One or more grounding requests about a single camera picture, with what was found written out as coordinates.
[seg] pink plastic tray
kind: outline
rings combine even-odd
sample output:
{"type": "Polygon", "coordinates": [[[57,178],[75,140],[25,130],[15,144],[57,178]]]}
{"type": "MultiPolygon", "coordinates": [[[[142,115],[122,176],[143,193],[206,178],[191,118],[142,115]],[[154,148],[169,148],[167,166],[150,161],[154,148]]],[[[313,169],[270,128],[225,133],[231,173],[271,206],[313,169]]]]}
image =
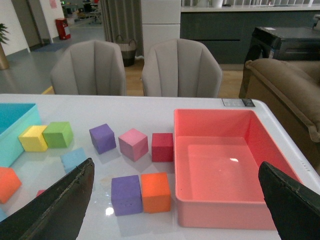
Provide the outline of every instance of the pink plastic tray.
{"type": "Polygon", "coordinates": [[[174,140],[181,226],[276,229],[259,166],[267,161],[299,178],[252,110],[176,109],[174,140]]]}

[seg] gray curtain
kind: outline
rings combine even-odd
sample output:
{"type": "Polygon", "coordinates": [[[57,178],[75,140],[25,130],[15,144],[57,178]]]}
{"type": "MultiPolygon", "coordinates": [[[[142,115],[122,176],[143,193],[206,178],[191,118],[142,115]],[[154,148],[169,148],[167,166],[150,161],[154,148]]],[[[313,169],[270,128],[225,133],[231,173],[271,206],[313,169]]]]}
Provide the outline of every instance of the gray curtain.
{"type": "Polygon", "coordinates": [[[115,43],[117,36],[136,41],[136,56],[143,55],[141,1],[100,0],[105,40],[115,43]]]}

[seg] gray floor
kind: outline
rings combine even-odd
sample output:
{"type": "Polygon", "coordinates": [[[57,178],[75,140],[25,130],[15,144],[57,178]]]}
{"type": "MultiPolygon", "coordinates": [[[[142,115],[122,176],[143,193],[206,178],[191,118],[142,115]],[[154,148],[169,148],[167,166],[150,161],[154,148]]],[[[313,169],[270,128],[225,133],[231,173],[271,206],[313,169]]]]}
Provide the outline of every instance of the gray floor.
{"type": "Polygon", "coordinates": [[[69,25],[71,38],[56,40],[65,47],[55,52],[16,52],[7,56],[9,68],[0,70],[0,94],[41,94],[51,86],[50,71],[64,52],[75,43],[87,40],[104,40],[101,24],[81,19],[69,25]]]}

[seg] brown sofa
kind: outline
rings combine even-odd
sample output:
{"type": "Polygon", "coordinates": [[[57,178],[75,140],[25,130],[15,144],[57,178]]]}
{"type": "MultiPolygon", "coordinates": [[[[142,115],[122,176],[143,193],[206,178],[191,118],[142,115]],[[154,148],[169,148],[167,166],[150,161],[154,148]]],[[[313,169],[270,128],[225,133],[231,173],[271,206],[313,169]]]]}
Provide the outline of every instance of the brown sofa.
{"type": "Polygon", "coordinates": [[[239,97],[265,102],[320,174],[320,61],[247,61],[239,97]]]}

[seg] sofa armrest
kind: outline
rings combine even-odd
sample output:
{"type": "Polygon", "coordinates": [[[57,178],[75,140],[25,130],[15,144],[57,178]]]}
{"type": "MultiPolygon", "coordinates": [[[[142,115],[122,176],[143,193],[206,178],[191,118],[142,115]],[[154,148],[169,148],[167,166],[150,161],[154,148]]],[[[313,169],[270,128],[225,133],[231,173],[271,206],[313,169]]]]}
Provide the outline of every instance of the sofa armrest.
{"type": "Polygon", "coordinates": [[[261,58],[247,61],[245,66],[306,125],[311,140],[319,143],[320,85],[290,62],[261,58]]]}

